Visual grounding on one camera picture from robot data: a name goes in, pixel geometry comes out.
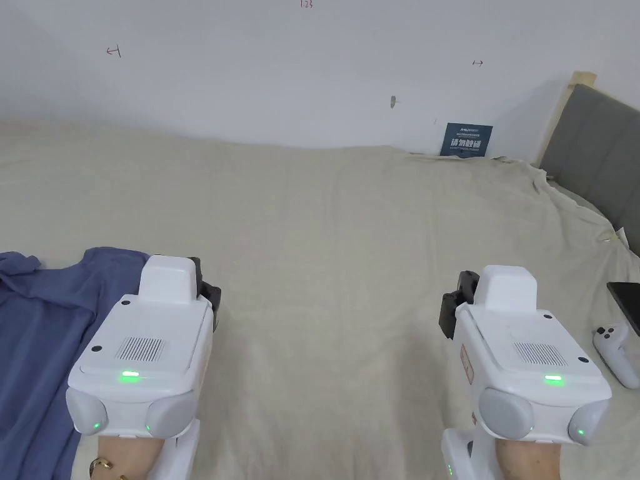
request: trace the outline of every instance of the white wall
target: white wall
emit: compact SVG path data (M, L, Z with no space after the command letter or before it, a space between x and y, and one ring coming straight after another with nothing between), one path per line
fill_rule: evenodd
M468 122L495 126L489 154L532 159L574 70L640 106L637 0L313 5L5 0L0 116L427 153Z

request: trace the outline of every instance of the beige bedsheet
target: beige bedsheet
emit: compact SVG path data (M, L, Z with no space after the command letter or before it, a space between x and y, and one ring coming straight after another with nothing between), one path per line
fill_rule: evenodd
M50 267L100 245L201 257L223 297L195 480L446 478L442 430L471 420L440 300L487 264L529 269L614 391L563 480L640 476L640 393L591 346L623 320L605 282L640 262L526 164L0 124L0 228ZM94 455L83 439L74 479Z

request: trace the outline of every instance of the red arrow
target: red arrow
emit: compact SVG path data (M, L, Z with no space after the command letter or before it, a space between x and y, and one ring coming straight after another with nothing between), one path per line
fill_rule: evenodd
M107 53L108 53L109 55L112 55L112 54L113 54L113 52L118 52L118 56L119 56L120 58L122 58L122 55L120 55L120 47L118 47L117 45L116 45L116 47L117 47L117 48L116 48L115 50L111 50L109 47L107 47Z

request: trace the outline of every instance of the wrinkled fabric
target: wrinkled fabric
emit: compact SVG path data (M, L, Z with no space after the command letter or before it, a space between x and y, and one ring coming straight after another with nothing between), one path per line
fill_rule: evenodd
M67 411L67 377L111 307L135 293L147 256L87 250L80 263L40 269L0 253L0 471L3 479L71 476L80 434Z

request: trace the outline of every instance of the red marking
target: red marking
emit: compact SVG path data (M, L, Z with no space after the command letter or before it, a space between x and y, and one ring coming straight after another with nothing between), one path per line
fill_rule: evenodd
M471 360L469 360L467 349L465 349L464 344L460 349L460 360L462 360L462 367L465 369L467 380L469 380L469 385L471 385L474 382L474 377L476 376L476 374L474 372L474 368L471 366Z

